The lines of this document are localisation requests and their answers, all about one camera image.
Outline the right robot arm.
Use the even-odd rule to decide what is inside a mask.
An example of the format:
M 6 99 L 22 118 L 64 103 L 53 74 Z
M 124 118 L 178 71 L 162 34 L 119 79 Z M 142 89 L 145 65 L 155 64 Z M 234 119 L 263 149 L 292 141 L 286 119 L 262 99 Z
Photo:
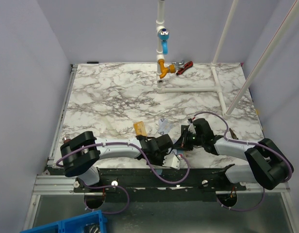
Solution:
M 177 150 L 189 151 L 196 147 L 203 148 L 213 155 L 235 157 L 248 162 L 247 165 L 230 165 L 217 184 L 223 190 L 229 190 L 235 183 L 258 183 L 267 190 L 274 189 L 293 174 L 294 168 L 277 145 L 269 138 L 258 142 L 241 143 L 235 139 L 226 139 L 215 135 L 204 118 L 199 118 L 190 125 L 181 126 L 181 136 L 174 143 Z

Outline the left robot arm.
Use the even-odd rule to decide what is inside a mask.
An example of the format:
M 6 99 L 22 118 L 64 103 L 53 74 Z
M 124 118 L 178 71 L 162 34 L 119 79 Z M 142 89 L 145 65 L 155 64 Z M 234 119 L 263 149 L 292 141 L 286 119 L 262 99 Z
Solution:
M 96 138 L 86 131 L 73 139 L 64 138 L 60 147 L 62 158 L 56 162 L 66 177 L 79 177 L 92 192 L 101 188 L 102 180 L 95 162 L 110 158 L 148 159 L 147 164 L 180 168 L 180 161 L 172 154 L 173 142 L 169 135 L 158 138 L 137 135 L 132 139 Z

